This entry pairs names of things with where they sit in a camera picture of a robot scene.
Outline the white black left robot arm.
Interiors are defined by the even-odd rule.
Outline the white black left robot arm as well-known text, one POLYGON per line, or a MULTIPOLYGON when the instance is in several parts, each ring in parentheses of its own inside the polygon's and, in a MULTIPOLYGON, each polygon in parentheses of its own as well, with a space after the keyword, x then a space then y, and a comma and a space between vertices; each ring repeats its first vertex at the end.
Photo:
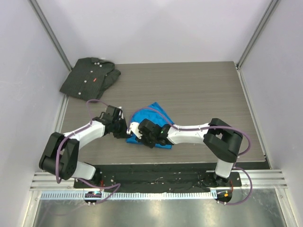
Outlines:
POLYGON ((79 150, 111 133, 117 139, 129 138, 126 131, 122 109, 109 105, 99 117, 79 129, 64 134, 52 133, 39 161, 39 168, 55 175, 59 181, 83 179, 89 188, 95 189, 100 185, 101 171, 91 164, 80 162, 79 150))

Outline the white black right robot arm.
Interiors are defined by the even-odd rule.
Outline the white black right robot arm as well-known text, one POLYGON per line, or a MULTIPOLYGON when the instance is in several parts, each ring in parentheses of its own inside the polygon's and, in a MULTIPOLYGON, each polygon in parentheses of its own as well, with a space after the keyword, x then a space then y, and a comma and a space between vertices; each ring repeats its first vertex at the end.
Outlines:
POLYGON ((220 187, 231 181, 231 171, 236 163, 243 134, 224 121, 213 118, 210 123, 196 126, 165 124, 160 126, 148 119, 131 123, 136 140, 150 148, 181 143, 204 144, 217 157, 214 182, 220 187))

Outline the blue satin napkin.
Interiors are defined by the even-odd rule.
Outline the blue satin napkin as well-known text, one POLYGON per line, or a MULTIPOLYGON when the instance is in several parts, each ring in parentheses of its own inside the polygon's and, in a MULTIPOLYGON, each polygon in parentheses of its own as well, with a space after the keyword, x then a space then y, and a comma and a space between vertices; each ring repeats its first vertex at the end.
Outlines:
MULTIPOLYGON (((154 102, 153 104, 148 105, 147 107, 157 110, 159 113, 150 109, 141 108, 138 109, 136 113, 133 113, 133 115, 130 117, 129 123, 141 123, 144 119, 148 119, 153 123, 158 124, 159 126, 163 126, 165 124, 168 124, 168 122, 161 116, 162 114, 171 124, 174 124, 172 119, 167 115, 164 109, 162 109, 162 107, 157 102, 154 102)), ((132 135, 130 138, 127 138, 126 142, 130 144, 141 144, 135 140, 135 135, 132 135)), ((172 145, 161 146, 160 144, 156 144, 155 147, 163 149, 172 149, 172 145)))

